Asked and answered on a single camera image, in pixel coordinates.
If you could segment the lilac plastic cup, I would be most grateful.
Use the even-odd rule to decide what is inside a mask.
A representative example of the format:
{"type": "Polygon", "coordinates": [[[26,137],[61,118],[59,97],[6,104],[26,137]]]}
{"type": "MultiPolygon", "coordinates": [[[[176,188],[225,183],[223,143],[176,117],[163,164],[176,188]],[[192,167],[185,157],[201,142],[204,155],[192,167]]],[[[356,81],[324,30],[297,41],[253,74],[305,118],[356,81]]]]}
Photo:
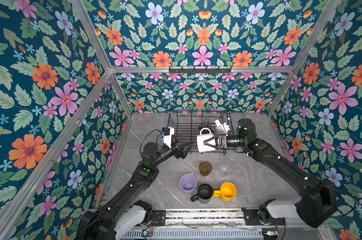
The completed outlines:
{"type": "Polygon", "coordinates": [[[183,175],[180,179],[180,187],[186,195],[188,196],[193,195],[197,187],[196,177],[192,174],[183,175]]]}

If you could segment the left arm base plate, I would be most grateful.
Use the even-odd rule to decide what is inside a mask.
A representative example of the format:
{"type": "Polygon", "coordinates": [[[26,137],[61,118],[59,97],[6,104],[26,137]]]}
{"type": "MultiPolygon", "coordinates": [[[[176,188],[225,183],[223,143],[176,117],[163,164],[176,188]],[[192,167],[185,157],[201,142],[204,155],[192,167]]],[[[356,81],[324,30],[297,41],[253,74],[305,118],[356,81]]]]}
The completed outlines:
{"type": "Polygon", "coordinates": [[[166,210],[150,210],[146,213],[145,226],[163,227],[166,222],[167,211],[166,210]]]}

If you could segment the red interior white mug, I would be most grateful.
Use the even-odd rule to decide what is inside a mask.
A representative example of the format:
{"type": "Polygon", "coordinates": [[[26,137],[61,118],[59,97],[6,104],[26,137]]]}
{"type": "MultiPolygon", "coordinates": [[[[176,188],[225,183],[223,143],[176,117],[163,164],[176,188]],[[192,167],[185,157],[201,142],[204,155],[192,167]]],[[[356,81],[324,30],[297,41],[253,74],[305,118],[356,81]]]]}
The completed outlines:
{"type": "Polygon", "coordinates": [[[209,128],[202,128],[197,135],[197,146],[199,153],[213,152],[216,150],[215,135],[209,128]]]}

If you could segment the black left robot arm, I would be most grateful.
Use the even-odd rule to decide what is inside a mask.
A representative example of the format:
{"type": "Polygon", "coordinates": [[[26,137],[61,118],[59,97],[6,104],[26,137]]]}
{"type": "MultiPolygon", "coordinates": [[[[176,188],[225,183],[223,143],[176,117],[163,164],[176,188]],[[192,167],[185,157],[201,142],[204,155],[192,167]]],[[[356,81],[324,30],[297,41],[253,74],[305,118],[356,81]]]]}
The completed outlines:
{"type": "Polygon", "coordinates": [[[137,197],[155,181],[158,166],[171,157],[185,159],[193,142],[179,144],[179,138],[170,145],[145,144],[142,160],[126,185],[103,206],[87,211],[80,219],[77,240],[119,240],[133,227],[151,221],[151,205],[137,197]]]}

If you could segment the green mug cream interior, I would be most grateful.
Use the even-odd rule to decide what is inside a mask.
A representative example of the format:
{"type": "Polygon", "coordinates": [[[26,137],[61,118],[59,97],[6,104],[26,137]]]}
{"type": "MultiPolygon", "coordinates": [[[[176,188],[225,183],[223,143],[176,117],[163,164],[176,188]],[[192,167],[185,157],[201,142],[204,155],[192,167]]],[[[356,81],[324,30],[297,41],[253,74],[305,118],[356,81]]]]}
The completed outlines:
{"type": "Polygon", "coordinates": [[[202,128],[200,129],[200,134],[211,134],[213,130],[213,127],[210,124],[204,124],[202,128]]]}

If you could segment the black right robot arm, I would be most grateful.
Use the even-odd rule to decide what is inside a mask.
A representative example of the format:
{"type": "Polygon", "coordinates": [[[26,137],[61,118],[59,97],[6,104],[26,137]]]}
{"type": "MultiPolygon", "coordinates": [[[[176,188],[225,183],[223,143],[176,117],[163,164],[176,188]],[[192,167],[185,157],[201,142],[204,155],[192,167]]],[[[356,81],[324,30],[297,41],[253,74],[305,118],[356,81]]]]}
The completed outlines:
{"type": "Polygon", "coordinates": [[[272,219],[291,218],[318,228],[338,210],[334,183],[316,179],[280,155],[271,144],[258,138],[252,120],[240,119],[235,134],[231,134],[228,123],[216,120],[215,124],[214,131],[209,127],[200,129],[196,138],[200,153],[241,148],[244,154],[280,176],[301,197],[297,203],[271,199],[261,204],[258,218],[262,224],[272,219]]]}

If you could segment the black wire dish rack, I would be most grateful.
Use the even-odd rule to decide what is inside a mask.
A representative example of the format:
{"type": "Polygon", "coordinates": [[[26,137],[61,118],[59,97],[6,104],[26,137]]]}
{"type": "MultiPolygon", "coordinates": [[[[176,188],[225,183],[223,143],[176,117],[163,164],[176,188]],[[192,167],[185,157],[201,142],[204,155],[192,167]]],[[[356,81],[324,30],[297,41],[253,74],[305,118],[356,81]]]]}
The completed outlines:
{"type": "Polygon", "coordinates": [[[229,135],[233,135],[234,129],[231,119],[231,113],[228,111],[223,112],[187,112],[187,111],[173,111],[169,113],[168,127],[175,129],[175,136],[183,136],[181,143],[194,142],[191,152],[198,154],[197,135],[200,134],[200,129],[204,124],[210,124],[213,127],[212,133],[215,132],[215,120],[228,122],[231,127],[229,135]]]}

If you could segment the olive green glass cup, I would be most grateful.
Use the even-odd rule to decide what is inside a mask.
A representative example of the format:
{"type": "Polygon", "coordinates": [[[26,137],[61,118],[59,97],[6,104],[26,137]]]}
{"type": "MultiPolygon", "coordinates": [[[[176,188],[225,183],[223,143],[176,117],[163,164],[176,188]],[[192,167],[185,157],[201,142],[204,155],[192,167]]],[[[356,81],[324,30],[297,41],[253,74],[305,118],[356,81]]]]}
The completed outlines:
{"type": "Polygon", "coordinates": [[[207,177],[212,171],[212,165],[209,162],[202,162],[199,165],[199,171],[203,177],[207,177]]]}

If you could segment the white faceted mug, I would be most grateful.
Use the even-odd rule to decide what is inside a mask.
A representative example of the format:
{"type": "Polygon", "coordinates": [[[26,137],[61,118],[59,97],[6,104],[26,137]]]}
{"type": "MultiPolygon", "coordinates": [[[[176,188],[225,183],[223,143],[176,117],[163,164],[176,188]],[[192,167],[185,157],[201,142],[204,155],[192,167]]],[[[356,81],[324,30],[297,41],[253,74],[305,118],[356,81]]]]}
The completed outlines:
{"type": "Polygon", "coordinates": [[[218,136],[218,135],[226,136],[227,135],[226,131],[223,129],[222,126],[216,126],[214,134],[215,134],[215,136],[218,136]]]}

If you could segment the clear glass cup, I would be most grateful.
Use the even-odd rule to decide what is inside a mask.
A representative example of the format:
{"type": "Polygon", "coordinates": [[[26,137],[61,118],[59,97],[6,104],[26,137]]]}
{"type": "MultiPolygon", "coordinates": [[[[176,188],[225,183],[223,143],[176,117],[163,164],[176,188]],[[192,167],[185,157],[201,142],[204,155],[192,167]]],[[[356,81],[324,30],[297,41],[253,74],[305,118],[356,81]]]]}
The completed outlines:
{"type": "Polygon", "coordinates": [[[219,172],[222,176],[229,176],[233,172],[233,165],[230,162],[221,162],[219,172]]]}

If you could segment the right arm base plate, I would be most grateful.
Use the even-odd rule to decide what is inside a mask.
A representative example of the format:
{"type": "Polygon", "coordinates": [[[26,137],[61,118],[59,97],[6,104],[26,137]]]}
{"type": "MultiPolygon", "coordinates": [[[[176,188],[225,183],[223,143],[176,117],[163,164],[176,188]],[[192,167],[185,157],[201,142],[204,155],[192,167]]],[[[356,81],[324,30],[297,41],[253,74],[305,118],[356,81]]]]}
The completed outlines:
{"type": "Polygon", "coordinates": [[[266,210],[241,208],[248,226],[285,226],[284,218],[273,218],[266,210]]]}

